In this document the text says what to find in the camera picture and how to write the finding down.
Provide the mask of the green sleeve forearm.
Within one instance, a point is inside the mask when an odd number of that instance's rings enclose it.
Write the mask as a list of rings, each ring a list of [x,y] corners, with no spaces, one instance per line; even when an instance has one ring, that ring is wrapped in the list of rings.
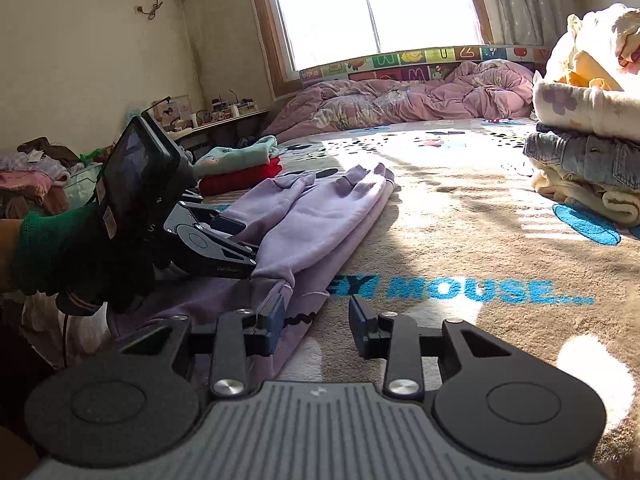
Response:
[[[46,217],[1,221],[1,290],[25,295],[98,288],[106,234],[91,204]]]

